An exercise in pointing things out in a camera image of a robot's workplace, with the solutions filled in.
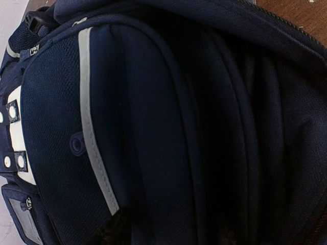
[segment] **wooden surface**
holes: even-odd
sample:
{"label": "wooden surface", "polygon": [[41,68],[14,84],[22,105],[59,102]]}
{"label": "wooden surface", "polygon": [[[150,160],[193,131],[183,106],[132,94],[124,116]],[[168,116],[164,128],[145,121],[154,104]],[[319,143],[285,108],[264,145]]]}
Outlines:
{"label": "wooden surface", "polygon": [[327,46],[327,0],[256,0],[257,5],[291,21]]}

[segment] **backpack pocket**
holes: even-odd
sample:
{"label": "backpack pocket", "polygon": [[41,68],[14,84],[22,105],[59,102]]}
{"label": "backpack pocket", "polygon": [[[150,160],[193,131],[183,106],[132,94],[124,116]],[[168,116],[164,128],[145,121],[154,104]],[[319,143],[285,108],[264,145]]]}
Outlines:
{"label": "backpack pocket", "polygon": [[18,232],[27,245],[60,244],[37,194],[7,184],[2,194]]}

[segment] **navy blue backpack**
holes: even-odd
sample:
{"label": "navy blue backpack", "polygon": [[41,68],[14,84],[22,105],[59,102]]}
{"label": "navy blue backpack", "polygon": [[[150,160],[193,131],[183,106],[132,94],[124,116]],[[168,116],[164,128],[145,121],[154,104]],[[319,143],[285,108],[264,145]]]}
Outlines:
{"label": "navy blue backpack", "polygon": [[327,50],[238,0],[57,0],[0,69],[28,245],[327,244]]}

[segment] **gray reflective trim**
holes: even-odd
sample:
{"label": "gray reflective trim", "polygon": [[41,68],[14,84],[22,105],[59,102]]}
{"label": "gray reflective trim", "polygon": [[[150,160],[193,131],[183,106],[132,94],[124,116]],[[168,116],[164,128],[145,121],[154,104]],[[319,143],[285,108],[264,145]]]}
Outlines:
{"label": "gray reflective trim", "polygon": [[9,46],[9,44],[7,44],[7,48],[6,51],[8,53],[8,55],[10,55],[12,58],[19,58],[20,54],[19,53],[15,53]]}
{"label": "gray reflective trim", "polygon": [[103,164],[95,139],[90,107],[90,33],[92,28],[84,29],[78,34],[80,51],[80,106],[85,146],[93,171],[96,175],[102,194],[107,202],[110,213],[118,210],[118,202]]}
{"label": "gray reflective trim", "polygon": [[18,218],[25,236],[36,244],[42,245],[42,240],[36,229],[35,222],[31,216],[30,211],[23,211],[20,206],[20,201],[9,199],[9,202]]}

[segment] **plastic buckle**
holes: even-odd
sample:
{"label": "plastic buckle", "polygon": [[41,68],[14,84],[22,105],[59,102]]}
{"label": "plastic buckle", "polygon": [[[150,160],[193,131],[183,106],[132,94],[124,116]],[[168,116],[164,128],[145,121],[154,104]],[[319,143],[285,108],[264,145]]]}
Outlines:
{"label": "plastic buckle", "polygon": [[28,12],[25,17],[25,22],[34,34],[38,34],[42,27],[54,30],[59,26],[58,22],[56,22],[51,15],[41,11]]}

